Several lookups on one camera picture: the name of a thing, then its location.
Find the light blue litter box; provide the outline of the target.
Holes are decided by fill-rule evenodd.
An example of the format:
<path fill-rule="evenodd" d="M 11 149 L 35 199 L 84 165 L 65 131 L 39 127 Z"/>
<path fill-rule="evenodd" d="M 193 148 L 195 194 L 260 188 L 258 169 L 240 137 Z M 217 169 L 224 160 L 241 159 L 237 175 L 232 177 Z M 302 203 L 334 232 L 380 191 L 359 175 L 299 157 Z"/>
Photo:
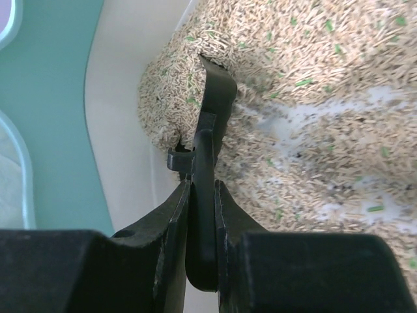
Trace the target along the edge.
<path fill-rule="evenodd" d="M 117 230 L 171 192 L 199 55 L 237 81 L 216 175 L 252 217 L 416 238 L 415 1 L 24 1 L 1 109 L 41 228 Z"/>

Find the black litter scoop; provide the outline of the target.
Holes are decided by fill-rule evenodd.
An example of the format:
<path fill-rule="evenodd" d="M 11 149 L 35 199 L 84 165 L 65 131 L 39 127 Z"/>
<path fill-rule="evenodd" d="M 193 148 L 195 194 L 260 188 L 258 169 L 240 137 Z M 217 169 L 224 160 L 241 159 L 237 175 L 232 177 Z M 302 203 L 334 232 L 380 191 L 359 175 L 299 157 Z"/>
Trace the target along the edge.
<path fill-rule="evenodd" d="M 193 147 L 187 152 L 170 149 L 167 167 L 190 182 L 186 276 L 195 288 L 216 291 L 215 167 L 237 97 L 237 84 L 224 67 L 202 55 L 199 60 L 206 80 Z"/>

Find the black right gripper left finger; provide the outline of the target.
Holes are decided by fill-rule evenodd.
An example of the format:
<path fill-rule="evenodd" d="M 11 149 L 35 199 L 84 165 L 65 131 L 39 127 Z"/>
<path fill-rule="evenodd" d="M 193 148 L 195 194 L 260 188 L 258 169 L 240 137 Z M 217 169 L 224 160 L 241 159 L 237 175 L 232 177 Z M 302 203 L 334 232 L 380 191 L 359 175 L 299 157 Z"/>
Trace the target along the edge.
<path fill-rule="evenodd" d="M 2 312 L 182 312 L 190 184 L 107 237 L 3 230 Z"/>

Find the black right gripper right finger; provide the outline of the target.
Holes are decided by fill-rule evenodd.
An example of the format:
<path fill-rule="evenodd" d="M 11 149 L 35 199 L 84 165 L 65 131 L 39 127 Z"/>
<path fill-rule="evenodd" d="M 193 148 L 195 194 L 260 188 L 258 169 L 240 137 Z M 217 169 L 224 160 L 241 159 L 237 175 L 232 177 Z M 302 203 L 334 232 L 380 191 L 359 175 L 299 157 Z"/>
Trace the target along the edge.
<path fill-rule="evenodd" d="M 415 312 L 390 247 L 357 233 L 273 232 L 214 187 L 220 312 Z"/>

